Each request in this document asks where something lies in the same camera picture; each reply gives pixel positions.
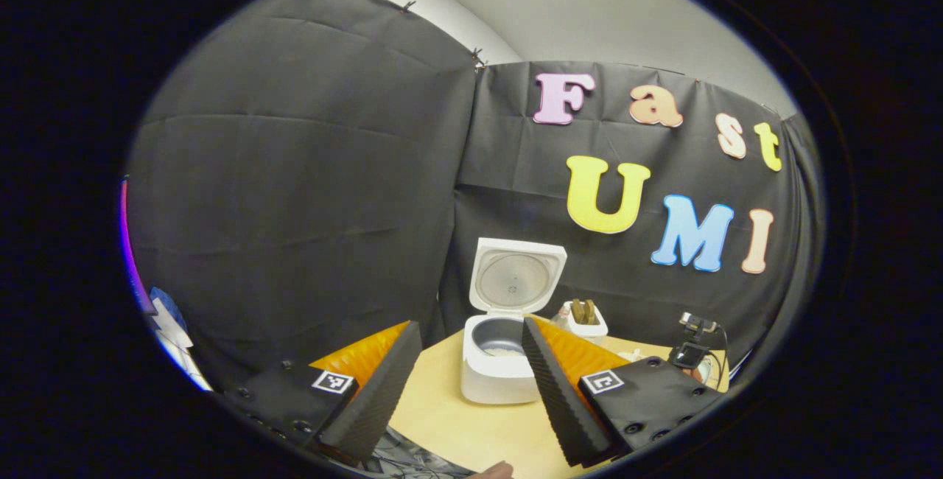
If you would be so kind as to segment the white chopstick holder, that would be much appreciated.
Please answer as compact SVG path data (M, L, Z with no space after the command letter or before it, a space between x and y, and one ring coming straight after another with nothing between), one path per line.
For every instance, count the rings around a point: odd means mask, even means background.
M565 301L560 310L557 312L557 317L559 317L557 324L559 324L564 330L578 335L580 338L600 345L602 340L609 334L609 326L607 326L606 321L604 321L602 311L596 307L597 317L599 320L599 324L597 326L575 324L572 319L572 314L570 314L570 302L572 301Z

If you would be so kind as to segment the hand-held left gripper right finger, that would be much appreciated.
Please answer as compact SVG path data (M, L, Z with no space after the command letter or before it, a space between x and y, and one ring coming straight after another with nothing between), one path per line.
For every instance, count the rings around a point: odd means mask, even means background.
M523 319L522 347L570 466L660 442L722 395L658 356L630 362L542 319Z

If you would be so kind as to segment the blue white object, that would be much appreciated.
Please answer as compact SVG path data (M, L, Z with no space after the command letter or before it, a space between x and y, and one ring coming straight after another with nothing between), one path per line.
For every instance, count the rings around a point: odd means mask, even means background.
M151 289L150 298L156 311L156 315L152 316L156 325L155 336L162 348L198 388L202 391L212 391L192 357L192 339L186 330L185 320L178 305L169 294L157 287Z

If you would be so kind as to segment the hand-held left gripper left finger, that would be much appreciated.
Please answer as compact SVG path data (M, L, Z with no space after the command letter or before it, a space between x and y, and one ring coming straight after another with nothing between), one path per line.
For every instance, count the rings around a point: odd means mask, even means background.
M250 422L304 452L367 461L385 434L422 350L404 321L305 363L284 359L222 393Z

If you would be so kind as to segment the white rice cooker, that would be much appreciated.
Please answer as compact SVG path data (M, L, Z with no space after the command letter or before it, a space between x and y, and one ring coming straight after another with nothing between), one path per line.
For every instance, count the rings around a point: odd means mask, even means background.
M565 267L564 247L509 239L478 241L469 301L482 315L463 330L460 390L475 404L529 404L539 398L523 351L523 318L545 308Z

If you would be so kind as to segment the black backdrop cloth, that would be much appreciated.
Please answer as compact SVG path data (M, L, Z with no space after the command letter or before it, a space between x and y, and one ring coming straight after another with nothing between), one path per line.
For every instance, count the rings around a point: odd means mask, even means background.
M814 283L808 125L648 67L471 52L388 0L256 0L158 91L129 161L139 274L211 384L418 321L460 330L482 238L562 246L545 314L590 298L669 346L684 312L737 364Z

